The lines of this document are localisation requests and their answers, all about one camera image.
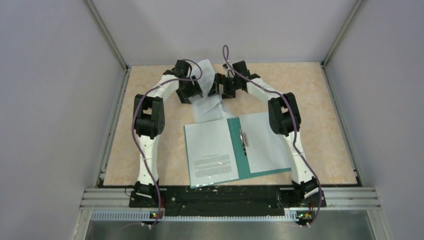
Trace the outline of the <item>printed paper sheet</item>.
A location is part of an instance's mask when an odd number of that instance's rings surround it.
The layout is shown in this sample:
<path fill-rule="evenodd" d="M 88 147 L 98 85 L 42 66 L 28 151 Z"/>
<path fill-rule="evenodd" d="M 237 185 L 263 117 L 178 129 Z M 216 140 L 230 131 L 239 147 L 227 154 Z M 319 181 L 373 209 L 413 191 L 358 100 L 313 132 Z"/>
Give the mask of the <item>printed paper sheet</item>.
<path fill-rule="evenodd" d="M 210 93 L 215 86 L 215 70 L 209 59 L 197 63 L 202 70 L 202 77 L 198 84 L 202 90 L 202 96 L 191 97 L 191 109 L 196 123 L 210 122 L 221 119 L 233 118 L 234 115 L 225 106 L 219 93 Z"/>
<path fill-rule="evenodd" d="M 192 189 L 239 179 L 226 119 L 187 124 L 183 129 Z"/>

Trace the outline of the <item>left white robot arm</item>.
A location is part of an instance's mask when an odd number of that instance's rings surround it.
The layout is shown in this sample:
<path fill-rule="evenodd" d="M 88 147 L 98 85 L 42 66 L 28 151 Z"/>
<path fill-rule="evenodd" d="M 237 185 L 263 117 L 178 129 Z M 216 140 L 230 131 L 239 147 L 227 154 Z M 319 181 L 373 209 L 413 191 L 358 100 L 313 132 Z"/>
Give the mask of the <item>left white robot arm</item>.
<path fill-rule="evenodd" d="M 159 82 L 144 94 L 134 97 L 132 137 L 140 154 L 139 174 L 134 193 L 149 207 L 160 202 L 157 171 L 158 146 L 165 129 L 165 102 L 176 93 L 182 104 L 191 104 L 203 91 L 199 80 L 203 72 L 192 60 L 179 59 L 172 69 L 166 70 Z"/>

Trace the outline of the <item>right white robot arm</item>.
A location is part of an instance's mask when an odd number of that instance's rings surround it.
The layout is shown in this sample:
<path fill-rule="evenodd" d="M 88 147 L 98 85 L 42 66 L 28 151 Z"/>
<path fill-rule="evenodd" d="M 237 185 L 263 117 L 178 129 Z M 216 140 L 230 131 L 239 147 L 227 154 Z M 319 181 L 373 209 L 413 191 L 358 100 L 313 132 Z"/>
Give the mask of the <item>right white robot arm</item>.
<path fill-rule="evenodd" d="M 315 196 L 321 199 L 320 180 L 308 163 L 302 146 L 302 118 L 295 95 L 282 93 L 265 83 L 259 75 L 250 72 L 245 61 L 233 64 L 227 61 L 222 67 L 226 74 L 216 74 L 216 82 L 222 85 L 224 98 L 235 98 L 236 91 L 243 90 L 267 103 L 270 128 L 289 152 L 294 202 L 307 206 Z"/>

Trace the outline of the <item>green file folder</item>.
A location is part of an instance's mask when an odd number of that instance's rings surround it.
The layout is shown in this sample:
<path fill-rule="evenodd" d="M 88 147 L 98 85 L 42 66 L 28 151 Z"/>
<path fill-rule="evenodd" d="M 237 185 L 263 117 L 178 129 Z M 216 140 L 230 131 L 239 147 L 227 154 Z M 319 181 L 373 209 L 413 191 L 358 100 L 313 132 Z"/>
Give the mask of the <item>green file folder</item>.
<path fill-rule="evenodd" d="M 234 149 L 234 155 L 236 158 L 236 164 L 237 164 L 237 169 L 239 174 L 238 180 L 245 180 L 245 179 L 251 179 L 251 178 L 270 175 L 270 174 L 267 174 L 267 175 L 258 176 L 258 175 L 253 175 L 250 173 L 248 159 L 247 159 L 247 156 L 244 155 L 241 139 L 240 139 L 239 129 L 241 129 L 241 124 L 240 124 L 239 117 L 226 118 L 228 126 L 229 126 L 232 146 Z"/>

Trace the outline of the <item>metal folder clip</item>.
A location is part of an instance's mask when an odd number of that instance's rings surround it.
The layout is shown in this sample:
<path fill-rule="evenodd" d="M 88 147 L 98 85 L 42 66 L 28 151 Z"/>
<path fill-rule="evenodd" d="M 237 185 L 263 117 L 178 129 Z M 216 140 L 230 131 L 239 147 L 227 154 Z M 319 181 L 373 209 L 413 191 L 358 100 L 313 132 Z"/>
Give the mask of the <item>metal folder clip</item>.
<path fill-rule="evenodd" d="M 239 129 L 239 136 L 240 136 L 240 142 L 241 142 L 243 153 L 245 156 L 247 156 L 247 147 L 248 147 L 247 136 L 241 128 Z"/>

